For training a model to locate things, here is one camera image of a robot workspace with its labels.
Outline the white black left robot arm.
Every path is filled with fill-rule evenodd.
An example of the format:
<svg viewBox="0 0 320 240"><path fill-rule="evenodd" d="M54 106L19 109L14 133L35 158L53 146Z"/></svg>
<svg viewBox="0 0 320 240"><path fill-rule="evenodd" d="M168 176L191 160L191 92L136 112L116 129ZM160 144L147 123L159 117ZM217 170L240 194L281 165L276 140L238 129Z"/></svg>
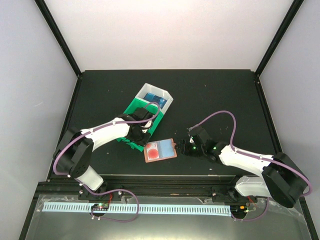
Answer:
<svg viewBox="0 0 320 240"><path fill-rule="evenodd" d="M53 155L53 172L75 179L88 187L95 199L103 199L108 188L103 184L103 178L90 166L92 153L120 138L145 146L151 136L148 130L156 117L147 108L138 107L131 114L123 113L99 126L67 131Z"/></svg>

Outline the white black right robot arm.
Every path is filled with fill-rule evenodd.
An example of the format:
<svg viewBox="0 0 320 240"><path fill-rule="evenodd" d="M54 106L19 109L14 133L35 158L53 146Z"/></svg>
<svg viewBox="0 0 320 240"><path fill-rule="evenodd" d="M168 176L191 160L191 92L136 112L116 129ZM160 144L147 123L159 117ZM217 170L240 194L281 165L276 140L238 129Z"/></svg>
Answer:
<svg viewBox="0 0 320 240"><path fill-rule="evenodd" d="M201 126L188 131L175 149L182 155L207 159L211 163L234 167L251 173L241 176L228 187L228 198L234 202L243 197L272 198L292 208L308 188L308 178L283 152L264 155L239 149L223 141L215 141Z"/></svg>

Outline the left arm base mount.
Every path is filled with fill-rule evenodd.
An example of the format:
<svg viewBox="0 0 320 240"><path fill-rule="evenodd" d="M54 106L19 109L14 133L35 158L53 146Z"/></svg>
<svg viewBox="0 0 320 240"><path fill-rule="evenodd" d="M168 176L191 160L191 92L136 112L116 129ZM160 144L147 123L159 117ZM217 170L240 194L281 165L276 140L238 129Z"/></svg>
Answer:
<svg viewBox="0 0 320 240"><path fill-rule="evenodd" d="M110 190L116 189L116 188L122 188L122 185L115 185L115 186L109 186L103 184L100 188L93 191L92 194L90 193L85 187L81 187L79 190L78 199L79 200L86 200L89 202L95 202L95 201L102 201L102 202L111 202L111 201L120 201L121 198L125 195L125 192L123 190L117 190L115 192L111 192L108 194L102 194L105 192L108 192Z"/></svg>

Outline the tan leather card holder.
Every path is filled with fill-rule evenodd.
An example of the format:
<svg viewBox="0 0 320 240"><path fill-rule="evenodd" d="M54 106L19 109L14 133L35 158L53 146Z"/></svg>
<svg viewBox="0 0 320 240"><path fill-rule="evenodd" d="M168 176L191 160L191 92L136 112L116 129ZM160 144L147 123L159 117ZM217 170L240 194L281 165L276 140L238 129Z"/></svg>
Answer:
<svg viewBox="0 0 320 240"><path fill-rule="evenodd" d="M173 159L173 158L177 157L177 151L175 149L176 143L174 142L174 140L172 138L159 140L159 141L153 141L153 142L149 142L149 143L154 143L154 142L157 143L159 158L155 159L155 160L148 161L147 160L147 153L146 153L146 146L145 146L143 153L144 153L144 158L145 158L146 163L158 162L158 161Z"/></svg>

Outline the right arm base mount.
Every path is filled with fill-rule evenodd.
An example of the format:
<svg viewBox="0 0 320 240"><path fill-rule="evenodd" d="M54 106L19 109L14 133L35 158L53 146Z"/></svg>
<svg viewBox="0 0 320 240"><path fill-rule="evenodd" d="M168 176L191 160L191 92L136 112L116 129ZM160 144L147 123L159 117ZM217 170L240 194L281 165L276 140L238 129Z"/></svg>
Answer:
<svg viewBox="0 0 320 240"><path fill-rule="evenodd" d="M250 202L247 196L240 195L232 187L212 187L209 195L214 202L226 204L246 204Z"/></svg>

